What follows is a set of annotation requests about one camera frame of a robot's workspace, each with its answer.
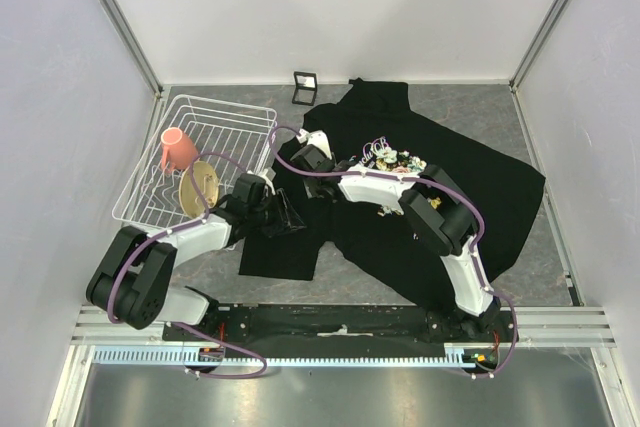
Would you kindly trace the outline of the black printed t-shirt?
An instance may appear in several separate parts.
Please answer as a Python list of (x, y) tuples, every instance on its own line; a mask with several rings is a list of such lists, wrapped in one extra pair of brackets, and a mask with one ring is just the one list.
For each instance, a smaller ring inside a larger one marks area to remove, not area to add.
[[(479, 252), (494, 280), (518, 259), (537, 216), (545, 179), (530, 165), (414, 112), (401, 82), (355, 79), (335, 104), (309, 110), (304, 129), (323, 131), (338, 160), (409, 153), (418, 165), (442, 168), (485, 221)], [(343, 257), (427, 311), (455, 309), (454, 289), (439, 256), (415, 238), (410, 224), (370, 203), (310, 198), (302, 176), (273, 165), (274, 184), (305, 224), (294, 233), (244, 242), (239, 272), (288, 280), (314, 277), (320, 248), (331, 242)]]

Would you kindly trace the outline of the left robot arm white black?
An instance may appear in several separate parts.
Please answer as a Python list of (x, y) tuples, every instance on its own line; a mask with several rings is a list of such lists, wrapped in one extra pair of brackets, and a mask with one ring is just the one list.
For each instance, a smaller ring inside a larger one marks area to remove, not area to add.
[(198, 340), (219, 329), (215, 301), (193, 288), (172, 288), (173, 269), (203, 253), (223, 250), (255, 232), (268, 238), (306, 227), (282, 189), (265, 176), (243, 173), (207, 218), (155, 235), (128, 225), (115, 235), (92, 276), (87, 301), (137, 330), (155, 321), (184, 323)]

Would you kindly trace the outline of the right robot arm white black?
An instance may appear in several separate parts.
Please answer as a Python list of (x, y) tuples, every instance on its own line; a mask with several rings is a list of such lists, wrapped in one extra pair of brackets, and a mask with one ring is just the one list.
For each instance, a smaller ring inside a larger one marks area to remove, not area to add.
[(419, 172), (391, 172), (348, 161), (336, 162), (307, 144), (291, 158), (313, 197), (327, 195), (402, 213), (413, 233), (438, 255), (452, 283), (458, 328), (467, 339), (483, 339), (494, 328), (499, 299), (489, 286), (477, 244), (485, 223), (463, 190), (439, 166)]

